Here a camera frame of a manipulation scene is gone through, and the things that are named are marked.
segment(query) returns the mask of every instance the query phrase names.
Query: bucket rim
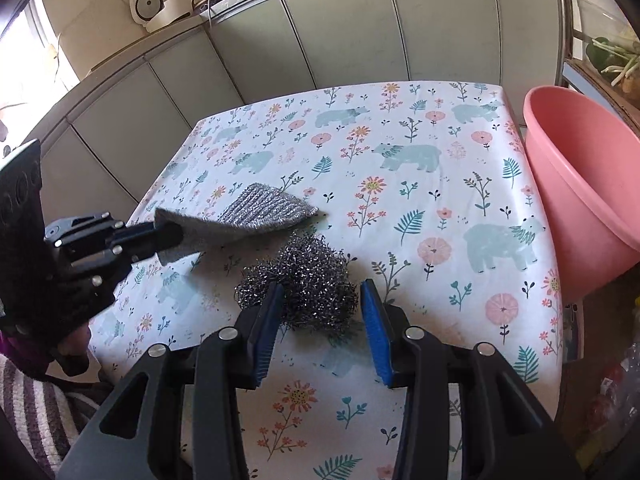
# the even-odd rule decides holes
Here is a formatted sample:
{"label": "bucket rim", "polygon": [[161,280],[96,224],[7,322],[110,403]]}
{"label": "bucket rim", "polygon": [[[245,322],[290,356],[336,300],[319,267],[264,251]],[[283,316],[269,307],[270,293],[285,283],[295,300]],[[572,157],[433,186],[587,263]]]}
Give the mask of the bucket rim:
{"label": "bucket rim", "polygon": [[631,128],[629,128],[624,123],[624,121],[622,121],[622,119],[616,117],[604,106],[588,98],[586,95],[569,88],[551,85],[537,86],[529,90],[524,98],[523,115],[527,124],[527,137],[532,136],[536,142],[544,145],[544,147],[546,148],[546,152],[544,153],[546,160],[551,163],[562,180],[564,180],[564,182],[569,187],[571,187],[572,191],[576,194],[580,201],[594,215],[596,215],[596,217],[603,224],[605,224],[607,228],[609,228],[609,230],[613,234],[615,234],[617,238],[620,239],[620,241],[633,248],[634,250],[640,252],[640,237],[634,236],[628,224],[622,218],[620,218],[620,215],[618,215],[611,208],[611,206],[607,204],[599,194],[596,193],[593,187],[591,187],[590,184],[575,170],[575,168],[569,163],[566,157],[560,152],[560,150],[558,150],[558,147],[551,141],[551,139],[549,139],[548,135],[543,133],[544,130],[540,126],[538,120],[535,118],[531,109],[531,98],[537,92],[551,90],[559,93],[570,92],[572,97],[589,101],[590,105],[598,107],[601,111],[610,114],[615,121],[618,121],[620,123],[620,126],[628,131],[629,135],[632,135],[637,139],[636,134],[633,133]]}

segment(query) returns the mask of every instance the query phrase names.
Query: table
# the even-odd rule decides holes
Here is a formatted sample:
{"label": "table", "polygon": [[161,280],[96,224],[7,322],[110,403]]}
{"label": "table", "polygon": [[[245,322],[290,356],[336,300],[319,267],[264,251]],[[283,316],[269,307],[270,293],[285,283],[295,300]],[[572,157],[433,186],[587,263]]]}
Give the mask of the table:
{"label": "table", "polygon": [[[216,218],[252,182],[320,209],[304,228],[373,277],[380,295],[442,341],[492,342],[553,416],[562,363],[561,299],[546,217],[499,86],[391,82],[331,88],[201,120],[129,223],[156,207]],[[244,266],[281,235],[134,266],[92,326],[114,380],[151,344],[192,346],[233,323]],[[390,478],[404,391],[385,388],[362,325],[344,340],[281,329],[268,377],[238,392],[252,478]],[[452,386],[451,470],[460,419]],[[189,418],[183,421],[188,428]],[[190,456],[190,443],[185,441]]]}

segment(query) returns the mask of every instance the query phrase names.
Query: white cabinet panel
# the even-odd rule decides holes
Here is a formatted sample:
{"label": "white cabinet panel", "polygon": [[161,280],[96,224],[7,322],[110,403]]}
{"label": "white cabinet panel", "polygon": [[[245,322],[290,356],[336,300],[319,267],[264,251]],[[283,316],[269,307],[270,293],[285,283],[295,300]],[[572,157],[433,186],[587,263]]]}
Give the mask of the white cabinet panel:
{"label": "white cabinet panel", "polygon": [[413,80],[500,84],[495,0],[396,0]]}
{"label": "white cabinet panel", "polygon": [[40,199],[45,222],[105,210],[127,220],[137,205],[71,127],[42,158]]}
{"label": "white cabinet panel", "polygon": [[314,89],[280,0],[266,0],[215,23],[211,37],[247,103]]}
{"label": "white cabinet panel", "polygon": [[502,86],[520,124],[524,96],[553,85],[558,62],[557,0],[498,0],[502,37]]}
{"label": "white cabinet panel", "polygon": [[149,63],[192,128],[204,117],[242,106],[203,30],[153,57]]}
{"label": "white cabinet panel", "polygon": [[190,132],[148,64],[98,97],[73,124],[137,200]]}
{"label": "white cabinet panel", "polygon": [[318,88],[406,81],[392,0],[284,0]]}

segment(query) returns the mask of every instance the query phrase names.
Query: round vent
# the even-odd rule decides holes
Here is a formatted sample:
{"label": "round vent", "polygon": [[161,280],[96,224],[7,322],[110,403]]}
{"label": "round vent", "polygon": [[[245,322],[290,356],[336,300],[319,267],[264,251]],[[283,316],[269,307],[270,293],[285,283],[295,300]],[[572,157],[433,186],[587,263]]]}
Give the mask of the round vent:
{"label": "round vent", "polygon": [[136,0],[136,14],[148,22],[164,7],[163,0]]}

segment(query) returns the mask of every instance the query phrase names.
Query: silver sponge cloth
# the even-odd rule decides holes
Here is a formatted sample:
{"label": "silver sponge cloth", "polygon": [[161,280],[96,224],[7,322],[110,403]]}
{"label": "silver sponge cloth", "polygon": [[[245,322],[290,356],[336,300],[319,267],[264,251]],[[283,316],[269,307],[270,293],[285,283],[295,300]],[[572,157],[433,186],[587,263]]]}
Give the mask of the silver sponge cloth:
{"label": "silver sponge cloth", "polygon": [[162,265],[166,265],[189,254],[223,246],[247,236],[291,227],[317,212],[317,207],[304,200],[257,182],[248,186],[215,221],[157,208],[154,217],[156,226],[174,222],[182,227],[184,235],[177,247],[159,251],[158,259]]}

